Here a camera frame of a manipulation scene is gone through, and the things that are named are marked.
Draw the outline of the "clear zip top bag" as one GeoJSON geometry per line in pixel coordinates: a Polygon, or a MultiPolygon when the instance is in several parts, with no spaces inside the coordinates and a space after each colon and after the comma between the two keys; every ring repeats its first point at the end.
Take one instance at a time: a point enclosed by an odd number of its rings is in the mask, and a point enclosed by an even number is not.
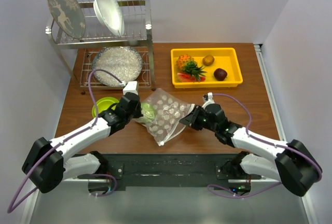
{"type": "Polygon", "coordinates": [[[187,116],[195,107],[194,104],[184,102],[160,88],[143,102],[150,103],[154,107],[155,119],[145,121],[140,117],[135,121],[147,129],[158,146],[165,145],[184,130],[185,125],[179,123],[179,120],[187,116]]]}

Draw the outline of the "fake watermelon slice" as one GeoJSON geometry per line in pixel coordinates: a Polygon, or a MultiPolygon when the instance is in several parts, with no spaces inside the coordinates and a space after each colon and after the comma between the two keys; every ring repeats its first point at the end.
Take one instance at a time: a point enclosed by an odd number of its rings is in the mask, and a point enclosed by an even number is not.
{"type": "Polygon", "coordinates": [[[177,78],[180,82],[204,82],[206,77],[205,76],[191,76],[185,73],[177,73],[177,78]]]}

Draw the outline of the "fake purple plum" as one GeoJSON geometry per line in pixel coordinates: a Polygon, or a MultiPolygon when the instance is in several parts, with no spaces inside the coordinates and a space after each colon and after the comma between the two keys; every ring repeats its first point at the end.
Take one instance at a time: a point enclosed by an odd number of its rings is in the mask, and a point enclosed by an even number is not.
{"type": "Polygon", "coordinates": [[[224,81],[228,76],[228,73],[222,68],[217,68],[213,75],[217,81],[224,81]]]}

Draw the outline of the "fake orange pineapple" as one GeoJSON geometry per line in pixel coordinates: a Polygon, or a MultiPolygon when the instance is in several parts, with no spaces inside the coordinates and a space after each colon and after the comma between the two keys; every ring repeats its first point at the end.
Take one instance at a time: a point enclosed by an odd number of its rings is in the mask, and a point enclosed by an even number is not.
{"type": "Polygon", "coordinates": [[[176,66],[179,73],[185,73],[195,77],[205,76],[206,73],[206,71],[203,70],[203,66],[198,66],[194,58],[187,54],[178,57],[176,66]]]}

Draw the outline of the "fake brown kiwi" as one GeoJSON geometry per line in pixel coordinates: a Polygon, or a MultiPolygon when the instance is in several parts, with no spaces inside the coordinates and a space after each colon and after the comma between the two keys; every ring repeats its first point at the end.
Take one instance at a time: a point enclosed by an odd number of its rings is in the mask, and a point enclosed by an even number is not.
{"type": "Polygon", "coordinates": [[[212,55],[207,55],[202,59],[202,63],[205,66],[211,66],[215,61],[215,58],[212,55]]]}

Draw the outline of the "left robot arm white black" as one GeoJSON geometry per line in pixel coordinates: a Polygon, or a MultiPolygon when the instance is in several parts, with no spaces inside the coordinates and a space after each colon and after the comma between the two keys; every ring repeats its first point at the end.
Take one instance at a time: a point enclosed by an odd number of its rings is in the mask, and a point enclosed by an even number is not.
{"type": "Polygon", "coordinates": [[[61,181],[79,175],[91,174],[103,178],[107,162],[97,152],[76,157],[82,149],[122,130],[133,118],[140,118],[141,103],[136,93],[123,95],[114,109],[108,108],[80,128],[51,140],[37,139],[25,159],[22,171],[36,188],[47,193],[61,181]]]}

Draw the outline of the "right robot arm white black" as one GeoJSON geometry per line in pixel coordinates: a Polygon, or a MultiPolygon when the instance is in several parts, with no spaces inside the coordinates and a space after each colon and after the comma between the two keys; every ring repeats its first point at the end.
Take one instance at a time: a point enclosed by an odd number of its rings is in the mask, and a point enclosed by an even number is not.
{"type": "Polygon", "coordinates": [[[195,106],[180,123],[194,130],[212,131],[222,144],[243,149],[231,162],[235,178],[261,175],[276,180],[299,197],[322,178],[322,168],[302,142],[294,139],[288,143],[255,135],[229,121],[218,104],[195,106]]]}

